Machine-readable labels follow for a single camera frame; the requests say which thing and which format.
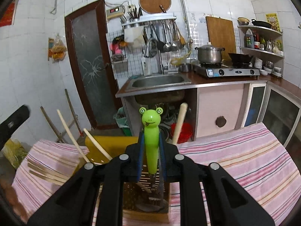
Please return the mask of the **black wok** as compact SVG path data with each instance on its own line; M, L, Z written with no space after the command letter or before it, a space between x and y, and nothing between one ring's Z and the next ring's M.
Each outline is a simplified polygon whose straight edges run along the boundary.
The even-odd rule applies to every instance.
M253 56L248 54L228 53L232 61L232 66L235 68L248 68Z

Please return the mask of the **steel kitchen sink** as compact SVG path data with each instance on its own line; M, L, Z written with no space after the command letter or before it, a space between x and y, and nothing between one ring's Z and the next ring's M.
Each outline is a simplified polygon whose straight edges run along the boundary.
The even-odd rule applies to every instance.
M131 79L125 92L153 89L158 87L169 87L191 84L191 80L181 73L169 73L165 75L142 76Z

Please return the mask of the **chopstick in holder left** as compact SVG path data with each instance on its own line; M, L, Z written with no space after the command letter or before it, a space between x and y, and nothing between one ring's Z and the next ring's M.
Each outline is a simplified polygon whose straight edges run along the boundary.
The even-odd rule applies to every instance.
M87 158L87 156L83 153L81 147L79 146L79 144L77 143L77 141L75 140L73 134L71 133L68 125L66 124L61 112L59 109L57 109L57 113L59 115L59 118L63 124L63 127L65 129L65 131L67 132L69 138L71 139L72 143L75 145L75 147L77 148L77 150L79 151L79 153L81 154L82 158L85 160L86 163L90 163L90 160Z

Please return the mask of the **dark glass door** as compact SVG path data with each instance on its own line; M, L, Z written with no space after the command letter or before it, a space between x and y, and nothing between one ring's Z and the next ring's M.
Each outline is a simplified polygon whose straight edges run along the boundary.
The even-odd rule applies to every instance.
M68 57L86 116L93 129L116 129L113 116L122 106L116 98L107 42L105 1L98 0L65 17Z

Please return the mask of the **kitchen counter cabinet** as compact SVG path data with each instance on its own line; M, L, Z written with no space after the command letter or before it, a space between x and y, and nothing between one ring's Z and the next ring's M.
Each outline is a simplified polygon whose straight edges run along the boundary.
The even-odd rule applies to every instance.
M118 90L133 135L141 121L138 108L179 101L188 104L192 140L263 123L285 147L300 144L300 88L275 76L206 79L181 73L191 84L125 92Z

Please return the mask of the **hanging snack bag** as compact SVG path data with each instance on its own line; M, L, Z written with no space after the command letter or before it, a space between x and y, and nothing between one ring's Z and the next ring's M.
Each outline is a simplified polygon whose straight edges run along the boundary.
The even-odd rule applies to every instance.
M53 62L63 61L67 52L67 47L63 43L61 36L57 34L55 38L48 39L47 59Z

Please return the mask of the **gas stove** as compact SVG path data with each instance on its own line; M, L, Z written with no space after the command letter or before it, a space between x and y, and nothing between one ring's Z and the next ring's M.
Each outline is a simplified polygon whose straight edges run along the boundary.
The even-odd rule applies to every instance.
M195 65L194 72L205 78L225 78L225 77L257 77L260 72L256 68L235 68L224 65Z

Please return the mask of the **hanging utensil rack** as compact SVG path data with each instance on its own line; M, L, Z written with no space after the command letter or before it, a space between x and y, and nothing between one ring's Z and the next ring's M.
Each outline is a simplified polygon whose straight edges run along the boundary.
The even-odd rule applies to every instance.
M176 19L173 13L155 13L142 15L121 25L125 32L137 27L143 27L143 34L146 34L144 31L149 30L148 40L155 39L158 51L169 53L182 50L187 44L187 40L180 33Z

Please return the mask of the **green frog handle utensil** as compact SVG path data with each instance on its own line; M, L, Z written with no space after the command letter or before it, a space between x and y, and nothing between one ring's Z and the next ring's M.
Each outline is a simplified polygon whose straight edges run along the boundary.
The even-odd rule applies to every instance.
M145 107L141 107L139 113L142 115L141 121L144 126L144 145L147 168L150 175L151 192L155 192L160 142L159 124L161 122L163 109L158 107L155 110L147 110Z

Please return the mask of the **pink striped tablecloth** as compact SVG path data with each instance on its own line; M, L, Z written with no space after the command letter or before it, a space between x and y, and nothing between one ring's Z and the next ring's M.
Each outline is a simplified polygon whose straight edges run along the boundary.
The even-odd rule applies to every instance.
M123 215L123 187L141 179L145 140L80 169L71 145L37 142L12 184L28 224L147 225ZM180 145L160 140L159 161L172 224L300 225L300 172L264 124Z

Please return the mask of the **corner wall shelf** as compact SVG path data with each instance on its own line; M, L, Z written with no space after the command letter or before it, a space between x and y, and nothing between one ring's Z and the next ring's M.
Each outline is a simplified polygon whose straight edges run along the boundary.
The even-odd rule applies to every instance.
M252 66L281 78L284 71L283 31L277 22L238 17L240 51L253 56Z

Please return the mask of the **yellow perforated utensil holder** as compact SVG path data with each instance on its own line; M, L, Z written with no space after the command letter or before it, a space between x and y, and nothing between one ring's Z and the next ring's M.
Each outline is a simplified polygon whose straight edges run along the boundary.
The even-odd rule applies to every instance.
M165 225L170 223L170 185L166 182L167 142L159 141L159 167L154 190L145 161L144 135L88 135L88 158L99 165L100 178L92 225Z

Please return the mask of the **red bucket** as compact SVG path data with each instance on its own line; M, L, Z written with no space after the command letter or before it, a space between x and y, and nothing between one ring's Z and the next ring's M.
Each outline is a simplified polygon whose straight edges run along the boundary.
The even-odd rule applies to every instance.
M170 138L171 139L173 138L175 128L176 128L176 123L173 123L170 126ZM192 125L187 122L183 123L177 144L187 142L191 138L192 134L193 134Z

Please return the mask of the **chopstick in holder middle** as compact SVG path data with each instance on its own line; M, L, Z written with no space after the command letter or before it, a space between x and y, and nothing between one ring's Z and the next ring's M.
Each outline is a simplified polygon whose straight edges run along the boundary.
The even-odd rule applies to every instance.
M97 140L89 133L87 129L83 129L86 136L91 140L94 146L109 160L112 160L112 157L105 151L105 149L97 142Z

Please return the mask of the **yellow wall poster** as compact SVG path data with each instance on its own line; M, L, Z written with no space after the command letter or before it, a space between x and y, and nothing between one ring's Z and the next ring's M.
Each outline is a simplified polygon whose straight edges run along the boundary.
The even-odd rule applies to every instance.
M266 21L271 24L271 28L275 31L281 32L280 23L276 13L265 14Z

